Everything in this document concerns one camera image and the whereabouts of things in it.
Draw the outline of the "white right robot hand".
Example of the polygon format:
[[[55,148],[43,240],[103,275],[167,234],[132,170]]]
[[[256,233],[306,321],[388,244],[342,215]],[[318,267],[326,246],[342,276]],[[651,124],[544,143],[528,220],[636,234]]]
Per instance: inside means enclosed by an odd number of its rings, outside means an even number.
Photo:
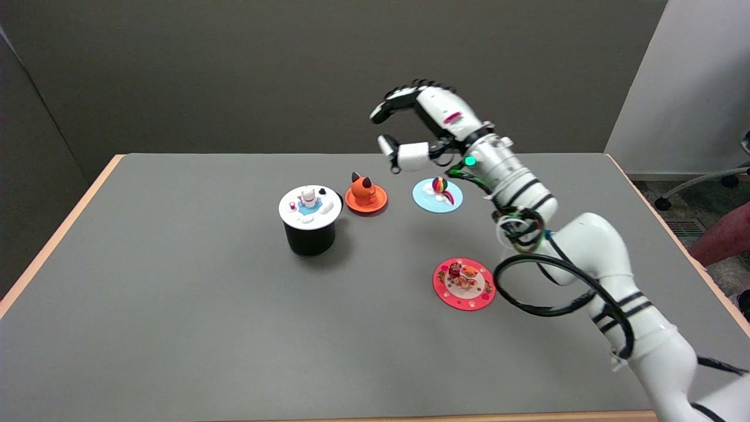
[[[453,87],[433,80],[414,80],[391,89],[370,113],[370,121],[381,124],[404,110],[415,112],[434,139],[402,144],[391,135],[378,136],[378,146],[393,174],[422,170],[431,164],[446,166],[439,163],[443,155],[464,156],[476,142],[495,134],[493,123],[482,122]]]

